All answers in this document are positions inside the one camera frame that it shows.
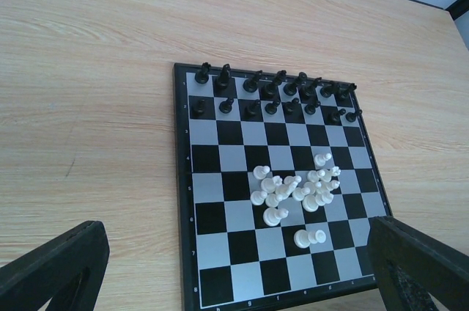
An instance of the black chess piece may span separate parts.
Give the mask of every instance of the black chess piece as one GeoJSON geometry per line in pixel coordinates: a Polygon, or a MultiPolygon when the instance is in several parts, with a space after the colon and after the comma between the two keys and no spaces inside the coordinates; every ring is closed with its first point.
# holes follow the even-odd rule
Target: black chess piece
{"type": "Polygon", "coordinates": [[[212,65],[208,64],[207,62],[202,64],[200,70],[197,70],[196,82],[198,82],[199,84],[206,84],[209,78],[208,73],[210,72],[211,67],[212,65]]]}
{"type": "Polygon", "coordinates": [[[321,95],[323,97],[329,98],[337,92],[339,85],[335,81],[331,81],[328,86],[324,86],[321,89],[321,95]]]}
{"type": "Polygon", "coordinates": [[[286,114],[291,114],[295,111],[295,108],[300,104],[299,98],[293,98],[291,102],[286,102],[284,104],[284,112],[286,114]]]}
{"type": "Polygon", "coordinates": [[[305,112],[309,115],[313,115],[314,113],[316,113],[316,108],[319,106],[321,106],[321,102],[317,98],[315,98],[311,103],[308,103],[305,106],[305,112]]]}
{"type": "Polygon", "coordinates": [[[346,100],[348,99],[350,93],[357,89],[357,85],[350,84],[346,89],[339,89],[339,93],[337,95],[339,100],[346,100]]]}
{"type": "Polygon", "coordinates": [[[332,123],[332,124],[335,124],[335,125],[338,125],[340,124],[340,117],[342,115],[344,115],[346,112],[345,109],[339,109],[338,111],[333,111],[332,113],[329,114],[329,121],[332,123]]]}
{"type": "Polygon", "coordinates": [[[262,88],[262,94],[266,98],[274,98],[278,94],[278,87],[285,81],[286,77],[287,72],[285,70],[278,71],[276,77],[262,88]]]}
{"type": "Polygon", "coordinates": [[[255,100],[245,108],[245,112],[249,117],[254,117],[259,113],[261,100],[255,100]]]}
{"type": "Polygon", "coordinates": [[[265,111],[268,114],[275,114],[277,112],[277,107],[280,106],[280,100],[277,98],[272,103],[267,103],[265,105],[265,111]]]}
{"type": "Polygon", "coordinates": [[[192,106],[192,112],[196,117],[203,115],[205,112],[205,100],[198,100],[197,103],[192,106]]]}
{"type": "Polygon", "coordinates": [[[303,86],[300,88],[300,94],[304,98],[310,98],[311,96],[317,96],[316,94],[316,87],[322,78],[315,78],[313,82],[310,83],[308,86],[303,86]]]}
{"type": "Polygon", "coordinates": [[[355,120],[357,119],[357,117],[359,117],[362,113],[362,110],[359,109],[357,110],[355,113],[354,112],[351,112],[349,111],[346,115],[345,115],[345,119],[347,119],[347,121],[349,122],[355,122],[355,120]]]}
{"type": "Polygon", "coordinates": [[[307,78],[308,76],[303,71],[299,73],[293,82],[289,82],[284,86],[285,94],[288,96],[293,96],[296,93],[298,87],[302,86],[307,78]]]}
{"type": "Polygon", "coordinates": [[[231,68],[229,64],[225,64],[221,68],[220,75],[215,79],[215,86],[218,89],[226,89],[229,85],[229,80],[231,78],[230,72],[231,68]]]}
{"type": "Polygon", "coordinates": [[[220,106],[218,107],[222,113],[228,114],[229,112],[232,111],[233,109],[233,102],[235,100],[231,97],[228,97],[226,100],[220,103],[220,106]]]}
{"type": "Polygon", "coordinates": [[[257,83],[259,82],[261,77],[262,77],[262,70],[259,70],[259,71],[255,72],[255,74],[252,78],[248,78],[244,81],[243,89],[246,92],[250,92],[250,93],[256,92],[257,91],[257,83]]]}

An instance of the black square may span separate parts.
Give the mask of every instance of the black square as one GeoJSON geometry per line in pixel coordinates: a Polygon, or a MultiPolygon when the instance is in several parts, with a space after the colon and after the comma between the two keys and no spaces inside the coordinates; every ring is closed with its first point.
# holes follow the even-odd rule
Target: black square
{"type": "Polygon", "coordinates": [[[352,126],[344,126],[345,139],[350,147],[363,147],[363,137],[361,136],[360,128],[352,126]]]}
{"type": "Polygon", "coordinates": [[[223,202],[196,204],[197,235],[226,232],[225,204],[223,202]]]}
{"type": "Polygon", "coordinates": [[[212,97],[189,96],[189,114],[191,119],[215,120],[215,101],[212,97]],[[197,115],[194,113],[193,107],[200,100],[205,100],[205,111],[203,114],[197,115]]]}
{"type": "Polygon", "coordinates": [[[248,172],[252,172],[257,166],[269,166],[270,156],[269,147],[267,146],[245,146],[246,165],[248,172]]]}
{"type": "Polygon", "coordinates": [[[202,306],[233,301],[232,270],[229,266],[200,271],[202,306]]]}
{"type": "Polygon", "coordinates": [[[329,146],[328,133],[324,125],[307,124],[306,129],[311,146],[329,146]]]}
{"type": "Polygon", "coordinates": [[[282,122],[265,122],[265,135],[269,145],[288,146],[287,126],[282,122]]]}
{"type": "Polygon", "coordinates": [[[361,194],[343,195],[343,198],[349,219],[366,218],[365,205],[361,194]]]}
{"type": "Polygon", "coordinates": [[[309,146],[291,146],[295,170],[314,170],[313,153],[309,146]]]}
{"type": "Polygon", "coordinates": [[[303,114],[303,110],[301,109],[301,103],[294,105],[293,113],[287,114],[285,112],[285,103],[283,102],[282,106],[284,107],[284,117],[285,122],[293,122],[296,124],[304,124],[305,123],[305,115],[303,114]]]}
{"type": "Polygon", "coordinates": [[[287,259],[279,258],[277,260],[261,261],[262,286],[264,294],[281,293],[288,291],[290,279],[288,277],[287,259]]]}
{"type": "Polygon", "coordinates": [[[349,221],[328,222],[328,225],[334,250],[354,247],[349,221]]]}
{"type": "Polygon", "coordinates": [[[237,100],[237,104],[240,107],[240,116],[243,122],[263,122],[264,118],[262,117],[262,106],[259,106],[257,109],[257,114],[251,116],[246,112],[246,109],[254,102],[254,100],[237,100]]]}
{"type": "Polygon", "coordinates": [[[358,185],[361,192],[376,192],[376,180],[374,179],[373,169],[355,169],[358,179],[358,185]]]}
{"type": "Polygon", "coordinates": [[[305,216],[305,223],[323,223],[327,222],[328,219],[325,216],[324,206],[320,206],[316,212],[307,212],[303,210],[303,215],[305,216]]]}
{"type": "Polygon", "coordinates": [[[219,144],[243,144],[241,122],[227,122],[217,120],[219,144]]]}
{"type": "Polygon", "coordinates": [[[228,233],[228,245],[229,260],[232,265],[259,260],[256,232],[254,230],[228,233]]]}
{"type": "Polygon", "coordinates": [[[221,168],[218,146],[193,144],[192,171],[194,173],[219,173],[221,168]]]}
{"type": "Polygon", "coordinates": [[[278,93],[278,87],[277,87],[277,90],[276,90],[275,95],[272,96],[272,97],[268,97],[268,96],[263,92],[262,89],[263,89],[264,86],[267,85],[267,84],[270,84],[270,80],[269,80],[269,81],[263,81],[263,80],[261,80],[261,81],[259,81],[259,83],[257,83],[257,86],[258,86],[258,88],[259,88],[259,97],[260,97],[260,99],[261,99],[261,100],[270,100],[270,101],[272,101],[272,100],[275,100],[276,98],[279,98],[280,96],[279,96],[279,93],[278,93]]]}
{"type": "Polygon", "coordinates": [[[337,107],[334,106],[321,106],[322,118],[324,119],[324,124],[326,125],[342,125],[342,121],[338,123],[331,122],[329,116],[331,113],[337,111],[337,107]]]}
{"type": "Polygon", "coordinates": [[[313,260],[314,274],[316,275],[316,283],[318,285],[340,280],[334,251],[312,254],[311,258],[313,260]]]}
{"type": "Polygon", "coordinates": [[[360,263],[361,274],[364,276],[369,276],[373,274],[372,263],[368,256],[367,246],[355,247],[357,250],[358,262],[360,263]]]}
{"type": "Polygon", "coordinates": [[[212,83],[213,83],[213,95],[215,97],[222,97],[222,98],[237,98],[236,94],[236,82],[235,78],[230,78],[228,87],[226,89],[219,89],[217,88],[215,84],[217,76],[213,77],[212,83]]]}
{"type": "Polygon", "coordinates": [[[249,180],[247,172],[221,173],[225,201],[249,200],[249,180]]]}
{"type": "Polygon", "coordinates": [[[295,225],[291,227],[282,227],[281,233],[284,237],[284,245],[285,245],[285,254],[287,257],[291,256],[298,256],[298,255],[307,255],[311,253],[309,249],[301,249],[300,247],[296,246],[295,240],[293,237],[298,230],[306,230],[306,226],[304,225],[295,225]]]}
{"type": "Polygon", "coordinates": [[[348,147],[331,147],[334,164],[340,169],[353,169],[352,157],[348,147]]]}

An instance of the wooden table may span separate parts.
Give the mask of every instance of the wooden table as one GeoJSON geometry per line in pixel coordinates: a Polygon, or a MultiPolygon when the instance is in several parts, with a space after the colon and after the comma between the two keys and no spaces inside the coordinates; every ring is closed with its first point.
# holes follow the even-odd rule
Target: wooden table
{"type": "MultiPolygon", "coordinates": [[[[358,85],[395,217],[469,253],[469,54],[405,0],[0,0],[0,265],[87,219],[97,310],[179,310],[174,62],[358,85]]],[[[377,290],[316,304],[377,310],[377,290]]],[[[311,306],[296,310],[310,310],[311,306]]]]}

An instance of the white pawn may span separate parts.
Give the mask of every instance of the white pawn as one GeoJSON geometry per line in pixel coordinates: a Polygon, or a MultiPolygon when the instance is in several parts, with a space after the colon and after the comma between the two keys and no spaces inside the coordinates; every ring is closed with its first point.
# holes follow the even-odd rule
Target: white pawn
{"type": "Polygon", "coordinates": [[[312,183],[317,183],[318,181],[320,181],[320,179],[322,177],[324,177],[325,175],[325,170],[324,169],[320,169],[318,171],[316,170],[310,170],[307,174],[307,178],[309,181],[311,181],[312,183]]]}
{"type": "Polygon", "coordinates": [[[330,182],[332,177],[338,177],[339,175],[340,175],[340,168],[332,167],[331,169],[328,169],[325,171],[325,175],[321,178],[321,180],[328,183],[330,182]]]}
{"type": "Polygon", "coordinates": [[[301,183],[301,176],[296,175],[296,176],[292,177],[292,176],[289,175],[289,176],[285,177],[284,184],[290,185],[294,181],[296,181],[297,183],[301,183]]]}
{"type": "Polygon", "coordinates": [[[266,225],[270,227],[275,227],[280,223],[280,221],[284,218],[288,217],[288,210],[285,208],[268,208],[267,210],[264,211],[264,214],[262,215],[262,218],[264,219],[264,222],[266,225]]]}
{"type": "Polygon", "coordinates": [[[251,194],[251,202],[255,206],[260,206],[267,199],[267,192],[256,190],[251,194]]]}
{"type": "Polygon", "coordinates": [[[252,174],[257,180],[262,180],[269,172],[269,166],[257,166],[256,168],[254,168],[252,174]]]}
{"type": "Polygon", "coordinates": [[[340,186],[340,181],[331,180],[329,183],[323,183],[322,185],[325,186],[327,190],[332,191],[340,186]]]}
{"type": "Polygon", "coordinates": [[[278,194],[268,194],[265,199],[265,204],[268,207],[277,207],[280,201],[283,201],[284,197],[278,194]]]}
{"type": "Polygon", "coordinates": [[[332,200],[334,200],[334,195],[330,192],[327,192],[322,195],[322,200],[326,203],[326,205],[328,205],[332,202],[332,200]]]}
{"type": "Polygon", "coordinates": [[[306,195],[309,195],[311,190],[308,188],[296,188],[293,190],[292,197],[295,201],[303,201],[306,195]]]}
{"type": "Polygon", "coordinates": [[[324,154],[319,153],[315,155],[314,163],[317,166],[322,167],[325,165],[325,162],[329,161],[331,158],[332,158],[332,155],[330,153],[324,153],[324,154]]]}
{"type": "Polygon", "coordinates": [[[323,230],[316,230],[315,232],[307,232],[306,230],[298,230],[293,236],[296,246],[301,249],[309,247],[311,244],[324,243],[325,233],[323,230]]]}
{"type": "Polygon", "coordinates": [[[314,199],[316,200],[316,203],[318,206],[324,206],[325,205],[325,201],[324,199],[322,198],[322,195],[321,194],[316,194],[314,196],[314,199]]]}
{"type": "Polygon", "coordinates": [[[311,192],[310,194],[314,194],[317,189],[320,189],[322,186],[321,182],[317,183],[312,183],[311,181],[307,181],[306,183],[303,184],[304,188],[308,188],[311,192]]]}
{"type": "Polygon", "coordinates": [[[314,195],[306,195],[303,199],[303,208],[307,212],[315,212],[319,208],[319,205],[316,202],[314,195]]]}

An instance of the chessboard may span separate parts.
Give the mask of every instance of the chessboard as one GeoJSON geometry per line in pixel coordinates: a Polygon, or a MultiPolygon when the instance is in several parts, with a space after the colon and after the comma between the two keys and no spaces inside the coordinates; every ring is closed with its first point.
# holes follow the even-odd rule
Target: chessboard
{"type": "Polygon", "coordinates": [[[391,209],[355,85],[298,79],[284,71],[174,65],[185,310],[278,310],[376,287],[369,220],[391,209]],[[267,112],[275,102],[275,114],[267,112]],[[289,197],[279,204],[288,217],[266,225],[267,206],[250,201],[260,186],[254,168],[305,182],[319,169],[318,153],[333,156],[324,168],[341,170],[333,201],[307,212],[289,197]],[[326,241],[301,249],[293,239],[298,230],[322,230],[326,241]]]}

